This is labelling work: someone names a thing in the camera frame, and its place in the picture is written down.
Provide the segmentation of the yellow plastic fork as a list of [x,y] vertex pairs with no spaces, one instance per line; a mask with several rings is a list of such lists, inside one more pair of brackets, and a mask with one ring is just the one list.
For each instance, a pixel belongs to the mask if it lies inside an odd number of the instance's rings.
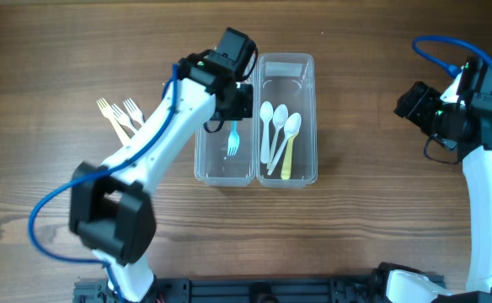
[[108,119],[109,122],[111,123],[112,127],[115,130],[115,133],[119,137],[121,144],[123,146],[126,146],[130,142],[130,137],[126,134],[126,132],[123,130],[123,128],[120,126],[120,124],[115,119],[113,109],[110,107],[110,105],[107,103],[107,101],[104,98],[99,98],[97,100],[97,105],[98,105],[102,115],[106,119]]

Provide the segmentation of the white plastic spoon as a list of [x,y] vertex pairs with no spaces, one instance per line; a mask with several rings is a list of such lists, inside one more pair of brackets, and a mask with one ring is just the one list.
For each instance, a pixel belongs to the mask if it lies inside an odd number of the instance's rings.
[[269,126],[273,117],[273,106],[270,101],[264,101],[260,106],[259,117],[263,123],[260,148],[260,161],[267,164],[270,160]]
[[278,151],[276,152],[273,161],[270,164],[268,174],[271,175],[275,170],[277,163],[279,162],[283,151],[286,148],[286,144],[289,139],[298,133],[302,124],[302,116],[299,113],[292,114],[286,121],[284,125],[284,140],[281,143]]
[[273,161],[273,158],[275,156],[276,143],[278,141],[278,135],[280,130],[284,127],[287,119],[288,119],[288,108],[286,107],[285,104],[280,104],[276,108],[272,118],[272,122],[275,127],[275,133],[272,139],[272,143],[270,145],[270,160],[268,164],[271,164]]

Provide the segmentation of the yellow plastic spoon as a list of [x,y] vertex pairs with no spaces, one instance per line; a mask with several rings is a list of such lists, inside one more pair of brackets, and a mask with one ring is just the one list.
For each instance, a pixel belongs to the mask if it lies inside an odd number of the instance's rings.
[[286,152],[281,166],[281,179],[288,180],[291,177],[293,143],[297,134],[293,135],[286,143]]

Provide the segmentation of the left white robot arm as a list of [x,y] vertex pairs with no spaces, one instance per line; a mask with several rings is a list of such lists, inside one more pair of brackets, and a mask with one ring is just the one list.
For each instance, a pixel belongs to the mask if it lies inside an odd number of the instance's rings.
[[157,227],[152,195],[199,128],[251,117],[254,89],[245,81],[257,56],[246,34],[226,29],[215,49],[173,65],[160,105],[127,144],[99,166],[83,162],[74,171],[69,228],[108,275],[96,300],[158,301],[145,255]]

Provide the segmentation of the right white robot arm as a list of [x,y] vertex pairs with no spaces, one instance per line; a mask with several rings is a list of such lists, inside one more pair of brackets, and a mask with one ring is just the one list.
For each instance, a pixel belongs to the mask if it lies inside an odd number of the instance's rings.
[[416,82],[397,102],[395,114],[417,125],[447,150],[457,152],[466,178],[471,218],[471,258],[464,293],[450,295],[421,274],[389,273],[384,290],[391,301],[492,302],[492,64],[470,56],[451,68],[444,92]]

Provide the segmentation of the white plastic fork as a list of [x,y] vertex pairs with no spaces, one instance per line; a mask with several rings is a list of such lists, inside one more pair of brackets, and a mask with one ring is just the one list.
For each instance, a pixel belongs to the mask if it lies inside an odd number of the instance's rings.
[[131,99],[128,98],[123,102],[128,114],[130,117],[136,121],[139,125],[144,125],[144,115],[141,109],[136,105],[136,103]]
[[137,133],[137,128],[131,123],[131,118],[126,114],[118,105],[112,104],[111,108],[113,110],[115,119],[123,126],[129,128],[133,134]]

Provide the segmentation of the light blue plastic fork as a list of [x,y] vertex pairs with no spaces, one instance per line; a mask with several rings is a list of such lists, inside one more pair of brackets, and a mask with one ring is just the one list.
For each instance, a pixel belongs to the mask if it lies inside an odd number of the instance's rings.
[[227,155],[232,157],[237,154],[240,145],[240,137],[238,135],[238,122],[231,122],[231,130],[227,140]]

